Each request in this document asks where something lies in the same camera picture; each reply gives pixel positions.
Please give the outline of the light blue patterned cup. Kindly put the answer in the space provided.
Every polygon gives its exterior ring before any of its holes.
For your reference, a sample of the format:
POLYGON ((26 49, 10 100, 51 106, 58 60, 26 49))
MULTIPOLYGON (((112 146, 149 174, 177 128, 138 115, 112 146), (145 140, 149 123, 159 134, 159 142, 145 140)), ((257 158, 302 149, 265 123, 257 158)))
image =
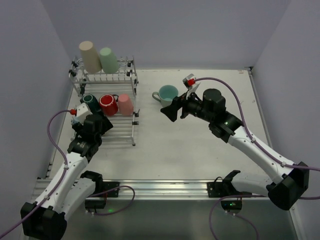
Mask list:
POLYGON ((71 119, 71 125, 74 126, 74 125, 82 125, 83 123, 77 118, 77 117, 73 117, 71 119))

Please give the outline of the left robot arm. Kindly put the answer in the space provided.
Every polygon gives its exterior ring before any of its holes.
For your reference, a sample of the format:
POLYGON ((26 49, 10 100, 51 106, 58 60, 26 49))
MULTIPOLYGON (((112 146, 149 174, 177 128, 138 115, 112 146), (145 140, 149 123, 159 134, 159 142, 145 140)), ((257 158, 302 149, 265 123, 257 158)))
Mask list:
POLYGON ((73 125, 75 139, 69 144, 64 163, 46 189, 21 210, 23 233, 38 240, 60 240, 67 221, 85 199, 103 187, 102 175, 84 169, 102 144, 102 135, 113 128, 101 112, 73 125))

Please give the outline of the dark green mug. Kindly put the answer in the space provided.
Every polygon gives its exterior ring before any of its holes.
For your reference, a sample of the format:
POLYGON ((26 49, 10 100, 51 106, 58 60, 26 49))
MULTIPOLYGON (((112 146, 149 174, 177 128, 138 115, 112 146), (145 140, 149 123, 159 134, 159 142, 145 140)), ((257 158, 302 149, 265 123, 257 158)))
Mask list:
POLYGON ((102 110, 101 110, 101 107, 100 107, 100 104, 97 100, 97 98, 88 93, 88 94, 85 94, 81 99, 80 99, 80 103, 85 103, 88 105, 88 108, 90 109, 90 111, 93 113, 93 114, 96 114, 96 113, 100 113, 102 110))

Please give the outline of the sage green mug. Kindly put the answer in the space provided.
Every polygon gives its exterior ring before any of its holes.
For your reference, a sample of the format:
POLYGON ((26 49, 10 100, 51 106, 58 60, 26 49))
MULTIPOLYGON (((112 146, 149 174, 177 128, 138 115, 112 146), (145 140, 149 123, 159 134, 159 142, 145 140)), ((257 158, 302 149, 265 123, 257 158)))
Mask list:
POLYGON ((152 93, 152 98, 158 101, 162 107, 169 106, 173 99, 179 94, 178 89, 173 85, 164 85, 158 92, 152 93))

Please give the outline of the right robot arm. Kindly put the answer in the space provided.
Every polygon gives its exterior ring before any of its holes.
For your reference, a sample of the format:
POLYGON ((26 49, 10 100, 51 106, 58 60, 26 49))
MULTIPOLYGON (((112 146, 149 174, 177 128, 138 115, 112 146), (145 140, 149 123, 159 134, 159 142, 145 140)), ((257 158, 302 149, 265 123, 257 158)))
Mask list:
POLYGON ((257 175, 243 175, 233 170, 212 189, 219 197, 253 194, 268 197, 273 204, 282 210, 289 210, 309 187, 310 171, 304 162, 295 164, 291 160, 282 159, 281 163, 272 158, 278 153, 260 142, 252 133, 247 133, 244 123, 226 110, 226 99, 214 88, 204 91, 202 99, 196 93, 184 93, 176 96, 171 105, 160 111, 172 122, 193 115, 209 123, 211 133, 238 149, 256 163, 267 178, 257 175))

